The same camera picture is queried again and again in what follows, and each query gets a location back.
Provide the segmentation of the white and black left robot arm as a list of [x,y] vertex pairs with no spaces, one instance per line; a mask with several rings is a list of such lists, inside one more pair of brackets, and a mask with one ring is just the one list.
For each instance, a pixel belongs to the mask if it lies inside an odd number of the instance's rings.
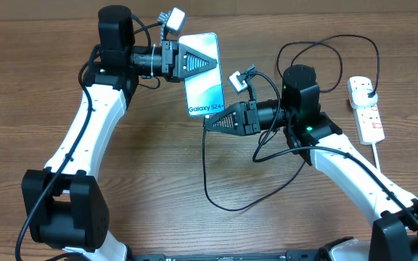
[[138,46],[146,26],[128,7],[98,13],[99,43],[80,69],[82,99],[59,149],[41,170],[28,170],[21,189],[27,217],[21,233],[69,260],[131,260],[131,248],[109,229],[110,212],[99,188],[99,166],[112,132],[143,80],[200,88],[221,84],[215,33],[182,35],[180,9],[157,19],[160,43]]

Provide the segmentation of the white charger adapter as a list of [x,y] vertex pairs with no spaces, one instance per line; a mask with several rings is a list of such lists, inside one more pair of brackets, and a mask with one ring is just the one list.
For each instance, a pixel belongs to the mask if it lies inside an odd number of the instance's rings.
[[352,89],[349,99],[353,109],[362,109],[376,105],[378,102],[378,95],[372,95],[372,91],[367,89]]

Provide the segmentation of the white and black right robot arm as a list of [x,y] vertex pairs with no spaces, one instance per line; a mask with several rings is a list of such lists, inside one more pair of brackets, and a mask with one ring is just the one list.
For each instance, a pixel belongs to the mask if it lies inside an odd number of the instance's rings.
[[316,73],[292,65],[282,76],[275,100],[257,101],[250,79],[255,69],[231,76],[249,101],[239,102],[204,120],[205,132],[250,136],[283,128],[288,148],[274,153],[300,155],[307,165],[327,175],[359,208],[372,227],[370,241],[351,236],[307,251],[290,250],[288,260],[418,260],[418,198],[386,178],[352,145],[322,112]]

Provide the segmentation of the white power strip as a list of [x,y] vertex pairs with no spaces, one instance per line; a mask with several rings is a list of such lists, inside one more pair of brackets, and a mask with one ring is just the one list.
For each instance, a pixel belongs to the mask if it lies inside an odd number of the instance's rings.
[[[372,82],[364,76],[353,76],[347,81],[348,93],[352,89],[367,89],[373,91]],[[372,145],[385,138],[380,112],[377,105],[362,109],[353,109],[359,141],[363,145]]]

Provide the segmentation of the Samsung Galaxy smartphone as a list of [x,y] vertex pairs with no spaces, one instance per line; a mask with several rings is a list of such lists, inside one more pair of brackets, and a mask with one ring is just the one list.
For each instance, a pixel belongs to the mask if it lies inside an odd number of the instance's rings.
[[225,103],[218,36],[215,33],[187,35],[180,37],[178,43],[206,54],[218,62],[214,69],[184,79],[188,115],[203,117],[223,111]]

